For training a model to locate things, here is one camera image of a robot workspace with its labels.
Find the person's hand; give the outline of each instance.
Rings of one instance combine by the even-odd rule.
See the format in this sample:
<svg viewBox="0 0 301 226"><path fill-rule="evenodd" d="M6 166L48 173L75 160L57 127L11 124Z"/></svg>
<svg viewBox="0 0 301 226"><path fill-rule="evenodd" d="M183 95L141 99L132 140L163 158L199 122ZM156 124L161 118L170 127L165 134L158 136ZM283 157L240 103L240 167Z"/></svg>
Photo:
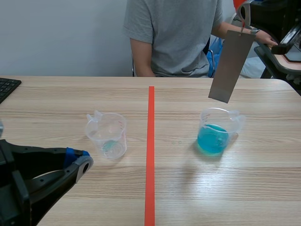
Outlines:
<svg viewBox="0 0 301 226"><path fill-rule="evenodd" d="M258 40L262 44L268 44L271 46L278 45L268 33L264 32L262 30L257 32L256 40Z"/></svg>

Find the empty measuring cup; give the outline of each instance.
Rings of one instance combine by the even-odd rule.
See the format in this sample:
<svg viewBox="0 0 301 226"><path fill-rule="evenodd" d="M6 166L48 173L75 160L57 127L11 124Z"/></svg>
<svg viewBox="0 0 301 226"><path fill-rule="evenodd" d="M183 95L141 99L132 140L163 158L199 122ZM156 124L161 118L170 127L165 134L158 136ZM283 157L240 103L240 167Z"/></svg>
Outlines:
<svg viewBox="0 0 301 226"><path fill-rule="evenodd" d="M218 154L244 126L246 117L239 111L208 108L201 113L198 144L208 153Z"/></svg>
<svg viewBox="0 0 301 226"><path fill-rule="evenodd" d="M126 119L116 113L94 112L87 114L86 135L92 140L99 153L107 159L120 158L127 150Z"/></svg>

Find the keyboard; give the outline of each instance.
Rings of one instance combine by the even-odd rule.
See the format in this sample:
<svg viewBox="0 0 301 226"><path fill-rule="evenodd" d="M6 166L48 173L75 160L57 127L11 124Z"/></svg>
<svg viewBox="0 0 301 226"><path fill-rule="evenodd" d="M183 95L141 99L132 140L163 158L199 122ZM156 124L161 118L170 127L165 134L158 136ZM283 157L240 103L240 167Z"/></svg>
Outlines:
<svg viewBox="0 0 301 226"><path fill-rule="evenodd" d="M20 80L0 78L0 104L5 100L19 85Z"/></svg>

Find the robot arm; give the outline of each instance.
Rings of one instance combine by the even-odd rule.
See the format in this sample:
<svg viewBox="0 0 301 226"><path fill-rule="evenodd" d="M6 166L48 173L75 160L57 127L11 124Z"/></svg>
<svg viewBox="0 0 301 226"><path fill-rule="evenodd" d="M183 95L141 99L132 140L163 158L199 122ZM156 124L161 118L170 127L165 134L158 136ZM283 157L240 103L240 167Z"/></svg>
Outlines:
<svg viewBox="0 0 301 226"><path fill-rule="evenodd" d="M278 43L273 54L286 54L301 35L300 0L249 0L237 12L246 26L269 33Z"/></svg>
<svg viewBox="0 0 301 226"><path fill-rule="evenodd" d="M0 140L0 226L36 226L92 164L85 151Z"/></svg>

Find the red tape line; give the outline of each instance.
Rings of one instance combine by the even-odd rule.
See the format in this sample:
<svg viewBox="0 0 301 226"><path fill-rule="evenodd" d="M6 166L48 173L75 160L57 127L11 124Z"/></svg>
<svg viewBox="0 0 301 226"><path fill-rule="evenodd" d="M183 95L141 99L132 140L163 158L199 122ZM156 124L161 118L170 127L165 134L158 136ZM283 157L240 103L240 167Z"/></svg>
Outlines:
<svg viewBox="0 0 301 226"><path fill-rule="evenodd" d="M155 87L149 88L144 226L155 226Z"/></svg>

